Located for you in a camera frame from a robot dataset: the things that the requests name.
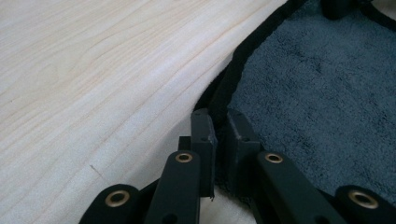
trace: wooden table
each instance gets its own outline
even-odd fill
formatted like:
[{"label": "wooden table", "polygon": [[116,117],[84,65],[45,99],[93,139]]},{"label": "wooden table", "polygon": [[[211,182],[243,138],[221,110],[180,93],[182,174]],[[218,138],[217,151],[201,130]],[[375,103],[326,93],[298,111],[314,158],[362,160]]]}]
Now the wooden table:
[{"label": "wooden table", "polygon": [[[286,0],[0,2],[0,223],[77,223],[158,178],[233,50]],[[217,191],[201,223],[252,223]]]}]

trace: fabric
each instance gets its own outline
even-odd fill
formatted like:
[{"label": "fabric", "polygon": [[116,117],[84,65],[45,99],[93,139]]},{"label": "fabric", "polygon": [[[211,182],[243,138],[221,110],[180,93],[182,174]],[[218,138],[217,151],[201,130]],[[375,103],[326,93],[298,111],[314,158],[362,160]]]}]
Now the fabric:
[{"label": "fabric", "polygon": [[305,3],[247,60],[229,107],[317,188],[396,204],[396,33],[359,11],[328,21]]}]

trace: black trim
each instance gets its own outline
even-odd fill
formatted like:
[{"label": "black trim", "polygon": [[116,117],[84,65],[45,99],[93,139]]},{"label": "black trim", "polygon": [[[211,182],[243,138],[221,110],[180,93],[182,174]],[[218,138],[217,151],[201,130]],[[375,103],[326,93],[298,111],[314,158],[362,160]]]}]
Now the black trim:
[{"label": "black trim", "polygon": [[396,21],[380,12],[372,4],[361,7],[361,13],[372,21],[396,32]]},{"label": "black trim", "polygon": [[220,76],[206,89],[194,110],[207,107],[215,128],[224,124],[227,106],[231,102],[248,57],[259,45],[306,0],[289,0],[267,18],[235,50],[233,59]]}]

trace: scratch on table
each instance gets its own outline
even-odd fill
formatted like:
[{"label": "scratch on table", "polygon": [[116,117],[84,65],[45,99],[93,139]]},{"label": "scratch on table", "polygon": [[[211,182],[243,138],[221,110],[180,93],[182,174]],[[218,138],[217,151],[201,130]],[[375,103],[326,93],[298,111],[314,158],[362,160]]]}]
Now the scratch on table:
[{"label": "scratch on table", "polygon": [[93,167],[93,165],[90,165],[90,166],[91,166],[91,168],[92,168],[97,174],[99,174],[100,177],[102,177],[103,180],[105,180],[105,182],[106,182],[108,185],[110,185],[110,184],[108,183],[108,181],[99,173],[99,171],[96,170],[95,167]]}]

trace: metal rivet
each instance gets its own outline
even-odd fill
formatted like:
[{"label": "metal rivet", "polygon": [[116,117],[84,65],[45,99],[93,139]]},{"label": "metal rivet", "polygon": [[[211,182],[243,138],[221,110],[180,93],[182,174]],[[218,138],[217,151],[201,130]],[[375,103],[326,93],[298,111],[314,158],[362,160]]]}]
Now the metal rivet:
[{"label": "metal rivet", "polygon": [[275,153],[268,153],[265,155],[265,159],[272,163],[281,163],[283,161],[283,158]]},{"label": "metal rivet", "polygon": [[376,209],[378,207],[378,202],[372,196],[358,191],[358,190],[351,190],[348,193],[349,199],[352,202],[369,209]]},{"label": "metal rivet", "polygon": [[176,156],[178,162],[189,162],[192,161],[192,155],[189,153],[180,153]]},{"label": "metal rivet", "polygon": [[[113,197],[116,195],[122,196],[122,199],[114,201]],[[116,190],[116,191],[111,192],[109,195],[107,195],[105,202],[106,202],[107,206],[109,206],[109,207],[118,207],[118,206],[121,206],[121,205],[125,204],[126,202],[128,202],[129,198],[130,198],[130,195],[129,195],[128,191]]]}]

